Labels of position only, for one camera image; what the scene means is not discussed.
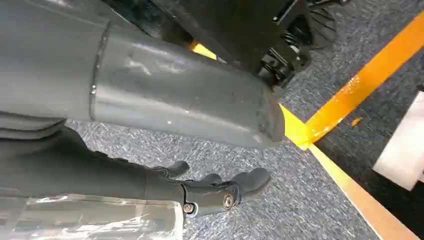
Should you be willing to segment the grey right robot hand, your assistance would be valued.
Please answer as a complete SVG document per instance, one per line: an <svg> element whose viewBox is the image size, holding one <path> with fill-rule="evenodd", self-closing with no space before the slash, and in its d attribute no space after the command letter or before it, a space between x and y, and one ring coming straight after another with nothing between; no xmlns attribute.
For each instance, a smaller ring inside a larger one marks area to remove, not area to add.
<svg viewBox="0 0 424 240"><path fill-rule="evenodd" d="M249 73L154 39L84 0L0 3L0 194L67 194L193 204L223 212L259 195L263 168L223 181L178 180L189 166L145 167L88 149L65 126L96 121L246 148L280 144L285 120Z"/></svg>

